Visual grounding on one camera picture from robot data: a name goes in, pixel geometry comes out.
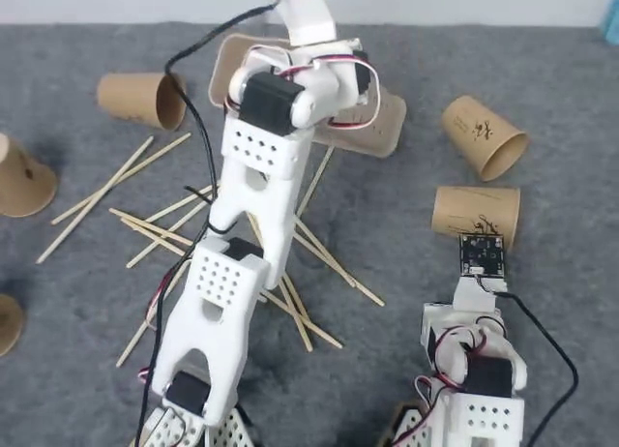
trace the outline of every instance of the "white 3d-printed robot arm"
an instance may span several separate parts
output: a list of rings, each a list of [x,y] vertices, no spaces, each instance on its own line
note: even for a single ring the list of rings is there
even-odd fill
[[[365,98],[354,63],[311,62],[361,49],[358,41],[335,41],[324,1],[281,0],[278,10],[297,48],[285,55],[252,49],[230,83],[236,105],[225,119],[213,228],[196,246],[154,370],[153,391],[180,416],[201,418],[207,445],[237,402],[258,295],[274,288],[283,273],[314,125]],[[295,66],[302,68],[291,70]],[[263,252],[229,238],[228,230],[244,213],[257,221]],[[206,357],[208,381],[180,371],[192,350]]]

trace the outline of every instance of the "wooden stick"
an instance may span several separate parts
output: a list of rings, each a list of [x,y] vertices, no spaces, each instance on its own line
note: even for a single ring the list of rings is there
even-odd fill
[[[207,186],[206,188],[200,189],[200,193],[203,195],[209,194],[213,190],[213,186]],[[170,205],[167,208],[164,208],[160,212],[157,212],[155,215],[152,215],[146,219],[146,222],[153,223],[160,218],[163,218],[165,215],[169,215],[172,212],[175,212],[179,208],[183,208],[188,203],[192,203],[194,200],[198,199],[198,196],[195,194],[189,195],[185,197],[183,200],[179,200],[178,202]]]
[[[168,232],[174,232],[174,231],[180,229],[181,226],[183,226],[191,218],[193,218],[195,215],[197,215],[197,213],[200,212],[204,207],[206,207],[206,202],[198,203],[195,207],[193,207],[190,210],[190,212],[187,213],[187,215],[185,215],[178,222],[173,224],[172,227],[168,230]],[[129,263],[127,263],[127,268],[133,268],[137,263],[142,261],[146,257],[146,255],[148,255],[150,252],[152,252],[158,245],[159,244],[157,242],[152,242],[151,244],[146,246],[146,248],[144,250],[142,250],[142,252],[140,252],[138,255],[136,255],[134,258],[132,258],[129,261]]]
[[[37,259],[37,264],[43,263],[57,248],[58,246],[73,232],[73,230],[77,227],[77,225],[86,218],[86,215],[90,213],[90,211],[97,205],[97,203],[107,194],[107,192],[116,184],[116,181],[125,174],[127,169],[139,158],[140,155],[144,153],[144,151],[148,148],[149,145],[153,142],[153,138],[149,137],[146,139],[139,149],[135,151],[133,155],[121,166],[121,168],[116,171],[116,174],[112,176],[112,178],[107,181],[107,183],[102,187],[102,189],[86,204],[86,206],[82,209],[81,212],[71,221],[71,223],[65,228],[64,231],[60,233],[60,235],[56,238],[54,242],[42,253],[42,255]]]
[[[185,274],[185,270],[187,270],[187,267],[190,265],[190,263],[191,263],[190,260],[183,263],[183,265],[178,270],[174,278],[172,278],[172,281],[170,281],[170,286],[167,288],[167,291],[165,292],[165,295],[163,296],[163,300],[167,299],[167,296],[170,295],[172,290],[174,290],[174,287],[176,287],[176,284],[181,280],[181,278]],[[125,363],[125,360],[127,360],[127,358],[129,358],[129,356],[132,354],[133,350],[135,349],[135,346],[137,345],[137,343],[139,343],[140,339],[142,339],[142,336],[148,329],[148,326],[153,320],[153,317],[155,316],[156,312],[157,312],[157,303],[155,303],[153,308],[151,308],[148,311],[148,313],[146,314],[146,319],[142,321],[142,324],[139,325],[139,328],[137,328],[137,331],[135,332],[132,339],[127,344],[127,347],[125,347],[125,350],[123,350],[123,353],[121,354],[120,358],[116,362],[116,368],[120,368],[123,365],[123,363]]]
[[[181,249],[179,249],[178,247],[176,247],[173,244],[170,244],[169,242],[167,242],[166,240],[162,239],[161,237],[159,237],[157,234],[149,231],[148,229],[144,229],[141,226],[138,226],[135,223],[130,222],[129,220],[127,220],[126,218],[121,218],[120,221],[124,224],[126,224],[128,227],[130,227],[131,229],[133,229],[134,231],[139,232],[140,234],[148,237],[150,240],[155,241],[156,243],[158,243],[160,246],[165,247],[166,249],[168,249],[171,252],[176,253],[179,256],[183,256],[183,254],[185,252],[183,252]]]
[[[327,264],[327,266],[331,267],[336,273],[338,273],[340,276],[342,276],[343,279],[348,283],[348,285],[350,285],[351,287],[356,287],[357,286],[355,284],[355,281],[353,280],[353,278],[350,276],[350,274],[348,272],[346,272],[346,270],[344,270],[343,267],[339,263],[330,261],[325,255],[322,254],[321,251],[319,251],[305,237],[301,236],[298,232],[294,232],[292,234],[292,237],[293,237],[294,240],[299,242],[299,244],[301,244],[303,247],[305,247],[308,251],[313,253],[316,256],[316,258],[318,258],[319,260],[324,261]]]
[[[248,219],[250,220],[250,225],[251,225],[251,229],[253,230],[253,234],[258,240],[258,243],[262,245],[262,235],[260,234],[260,229],[258,228],[258,224],[255,218],[250,213],[248,213]],[[297,310],[294,308],[294,304],[292,302],[292,299],[290,298],[290,293],[288,292],[286,284],[283,282],[283,280],[280,280],[279,286],[281,289],[281,293],[283,294],[283,298],[286,301],[286,305],[290,308],[291,311],[293,311],[292,318],[294,319],[294,322],[297,325],[297,329],[299,330],[301,339],[303,340],[303,343],[306,346],[306,350],[308,352],[312,352],[313,345],[311,344],[310,336],[308,336],[308,332],[306,331],[306,328],[303,327],[303,322],[301,321],[301,317],[297,313]]]
[[[354,276],[348,273],[343,267],[338,263],[337,260],[333,258],[333,256],[327,251],[327,254],[331,259],[326,257],[322,252],[320,252],[315,246],[313,246],[307,239],[301,237],[298,233],[294,233],[293,237],[297,240],[303,247],[305,247],[308,251],[313,253],[317,258],[324,261],[328,266],[330,266],[334,271],[336,271],[340,276],[342,276],[351,287],[358,288],[365,296],[367,296],[372,302],[380,307],[385,306],[385,301],[374,294],[371,290],[369,290],[365,285],[363,285],[359,280],[357,280]]]
[[[161,158],[163,155],[165,155],[166,153],[168,153],[170,150],[172,150],[174,147],[176,147],[177,145],[182,144],[183,142],[185,142],[187,139],[190,138],[192,134],[191,133],[187,133],[182,135],[181,137],[179,137],[178,139],[176,139],[174,142],[167,144],[165,147],[163,147],[162,150],[160,150],[159,152],[156,152],[155,154],[153,154],[152,156],[150,156],[148,159],[146,159],[144,162],[142,162],[141,164],[137,164],[136,166],[134,166],[132,169],[130,169],[129,171],[127,171],[125,174],[123,174],[121,176],[121,178],[114,184],[114,186],[118,186],[120,183],[122,183],[123,181],[127,181],[129,178],[131,178],[132,176],[134,176],[136,173],[140,172],[142,169],[144,169],[146,166],[148,166],[149,164],[151,164],[152,162],[154,162],[155,160]],[[60,222],[62,222],[63,220],[65,220],[66,218],[70,217],[73,213],[75,213],[77,210],[79,210],[80,208],[82,208],[84,205],[86,205],[88,202],[90,202],[90,200],[96,195],[97,193],[93,193],[90,194],[88,197],[84,198],[81,202],[77,203],[76,205],[74,205],[73,207],[71,207],[69,210],[67,210],[65,213],[63,213],[62,215],[59,215],[58,217],[54,218],[51,223],[52,224],[59,224]]]
[[[280,309],[282,309],[286,313],[290,315],[293,314],[293,311],[291,311],[288,307],[286,307],[286,304],[284,304],[280,299],[278,299],[275,295],[273,295],[268,290],[263,291],[262,295],[264,295],[268,300],[273,302],[275,305],[277,305]],[[316,326],[314,323],[309,321],[304,316],[301,316],[301,321],[303,321],[303,324],[305,324],[310,331],[315,333],[320,338],[324,339],[326,342],[330,343],[331,345],[337,348],[343,348],[343,345],[338,340],[332,337],[329,333],[326,333],[325,331],[320,329],[318,326]]]
[[[322,177],[322,173],[325,172],[327,163],[329,162],[329,160],[331,160],[331,156],[333,155],[334,150],[335,150],[335,147],[333,145],[330,145],[329,148],[327,149],[327,152],[325,153],[325,156],[322,158],[322,162],[320,162],[320,166],[316,170],[316,174],[313,175],[313,179],[309,183],[308,190],[306,191],[306,194],[303,196],[303,199],[301,200],[301,203],[299,204],[299,208],[297,208],[297,217],[301,218],[301,215],[303,215],[303,212],[306,211],[306,208],[308,207],[308,203],[310,203],[311,196],[313,195],[313,192],[316,190],[316,186],[318,186],[318,182],[320,181],[320,178]]]
[[[286,287],[290,291],[292,300],[294,301],[294,304],[297,306],[297,309],[299,310],[299,313],[301,314],[301,316],[304,316],[305,318],[310,318],[310,316],[308,315],[308,311],[306,310],[306,306],[303,304],[301,297],[299,296],[299,292],[297,291],[297,288],[292,283],[292,280],[290,279],[288,274],[284,273],[281,278],[283,279],[283,283],[286,285]]]
[[[187,237],[183,237],[180,236],[174,232],[171,232],[167,229],[163,229],[162,227],[158,227],[155,224],[152,223],[146,223],[144,220],[141,220],[140,218],[134,217],[133,215],[130,215],[129,213],[125,213],[121,210],[116,210],[115,208],[110,208],[109,209],[109,213],[113,213],[114,215],[120,217],[123,220],[128,220],[130,222],[132,222],[133,224],[137,224],[138,226],[141,226],[145,229],[148,229],[150,231],[156,232],[157,234],[160,234],[161,236],[165,237],[165,238],[169,238],[172,239],[176,242],[180,242],[181,244],[185,244],[186,246],[190,246],[192,244],[192,241],[189,240]]]

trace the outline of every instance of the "grey carpet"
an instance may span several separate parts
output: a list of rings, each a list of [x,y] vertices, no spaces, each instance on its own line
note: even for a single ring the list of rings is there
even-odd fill
[[[0,130],[61,177],[44,212],[0,220],[0,290],[28,315],[21,341],[0,359],[1,445],[122,446],[133,437],[142,392],[135,374],[148,362],[152,334],[122,369],[114,363],[174,256],[156,252],[127,271],[146,242],[107,208],[148,216],[184,196],[183,185],[204,185],[197,134],[114,190],[43,266],[34,260],[60,230],[51,218],[97,188],[151,132],[97,108],[99,77],[159,71],[203,32],[186,24],[0,28]],[[491,183],[522,188],[509,282],[583,375],[539,445],[616,445],[619,50],[595,30],[360,26],[341,34],[363,39],[409,113],[388,160],[336,152],[305,219],[387,306],[294,247],[288,271],[312,318],[345,349],[314,341],[307,354],[288,316],[258,306],[240,395],[265,445],[375,445],[396,405],[413,397],[412,378],[427,372],[422,305],[448,300],[458,276],[457,242],[429,229],[435,188],[479,184],[439,128],[441,110],[462,93],[533,138],[516,167]],[[206,93],[215,55],[213,46],[179,71],[219,153],[222,116]],[[182,130],[194,131],[192,120]],[[159,146],[171,139],[156,136]],[[314,147],[308,173],[323,152]],[[199,222],[183,232],[192,235]],[[570,374],[517,307],[500,307],[529,366],[526,439]]]

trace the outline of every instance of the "white bracket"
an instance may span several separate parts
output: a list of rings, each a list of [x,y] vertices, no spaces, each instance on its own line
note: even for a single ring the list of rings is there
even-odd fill
[[[312,136],[313,129],[279,136],[232,116],[226,119],[221,191],[211,208],[211,224],[227,229],[245,212],[256,218],[263,258],[270,265],[263,284],[268,289],[278,285],[288,259]]]
[[[240,261],[230,258],[228,248],[216,237],[196,246],[185,290],[165,327],[152,385],[164,396],[179,362],[199,350],[207,359],[211,385],[203,410],[209,427],[220,425],[237,401],[251,316],[268,269],[252,254]]]

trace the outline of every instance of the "brown paper cup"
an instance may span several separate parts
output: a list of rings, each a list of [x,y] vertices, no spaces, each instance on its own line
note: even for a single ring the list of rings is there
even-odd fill
[[[450,236],[501,234],[510,249],[519,212],[520,189],[441,186],[436,191],[432,230]]]
[[[23,328],[24,316],[17,301],[0,294],[0,356],[13,348]]]
[[[27,217],[43,210],[56,195],[54,172],[35,161],[14,140],[0,134],[0,213]]]
[[[183,78],[174,77],[185,90]],[[185,115],[185,103],[163,73],[107,74],[99,81],[97,101],[116,118],[164,130],[178,128]]]
[[[443,129],[482,181],[498,178],[526,150],[529,136],[470,96],[443,112]]]

